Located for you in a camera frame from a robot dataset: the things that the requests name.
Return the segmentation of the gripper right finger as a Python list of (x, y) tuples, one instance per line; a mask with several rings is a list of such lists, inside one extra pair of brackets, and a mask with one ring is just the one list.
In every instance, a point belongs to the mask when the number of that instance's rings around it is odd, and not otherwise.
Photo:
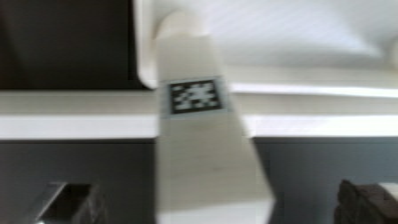
[(333, 224), (398, 224), (398, 183), (340, 181)]

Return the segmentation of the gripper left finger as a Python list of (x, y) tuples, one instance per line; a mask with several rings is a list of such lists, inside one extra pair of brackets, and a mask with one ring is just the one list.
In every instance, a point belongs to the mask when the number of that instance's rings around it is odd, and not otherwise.
[(106, 205), (95, 184), (51, 182), (33, 212), (33, 224), (106, 224)]

